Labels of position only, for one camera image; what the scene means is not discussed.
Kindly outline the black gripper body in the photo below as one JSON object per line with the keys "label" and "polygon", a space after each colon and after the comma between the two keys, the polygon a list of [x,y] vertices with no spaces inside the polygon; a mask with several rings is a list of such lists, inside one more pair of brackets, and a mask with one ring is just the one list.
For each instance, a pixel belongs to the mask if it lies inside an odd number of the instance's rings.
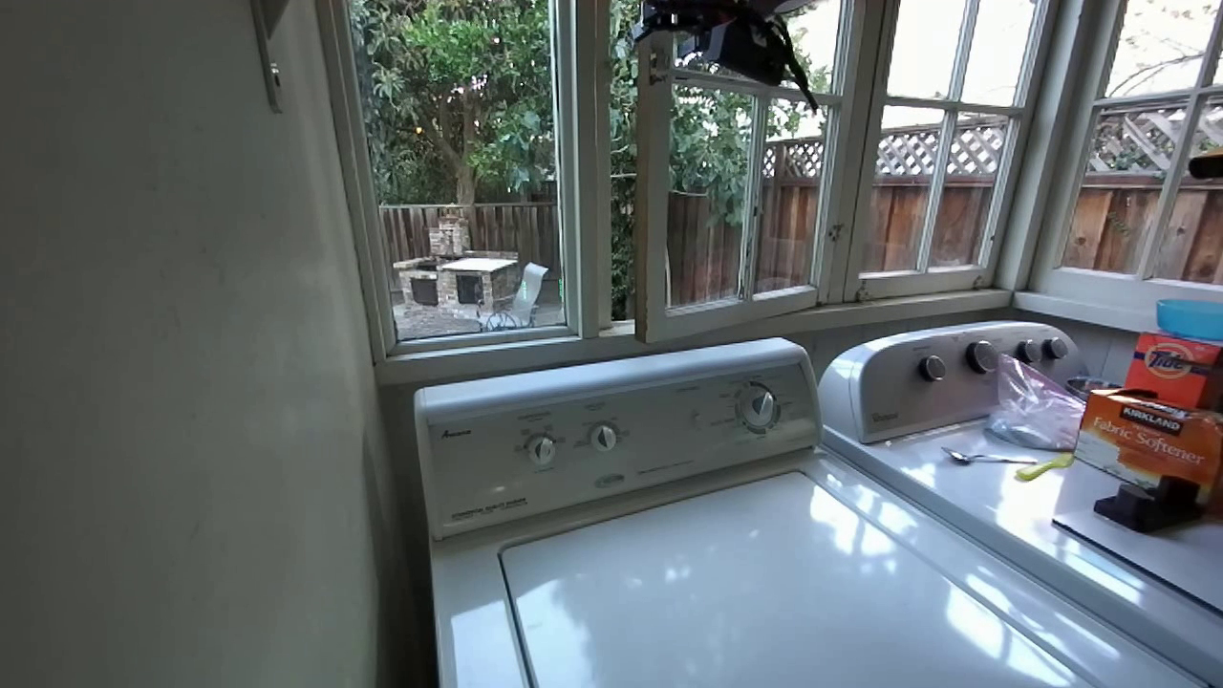
{"label": "black gripper body", "polygon": [[790,80],[815,103],[808,70],[790,45],[785,0],[641,0],[637,43],[650,36],[692,36],[723,70],[762,85]]}

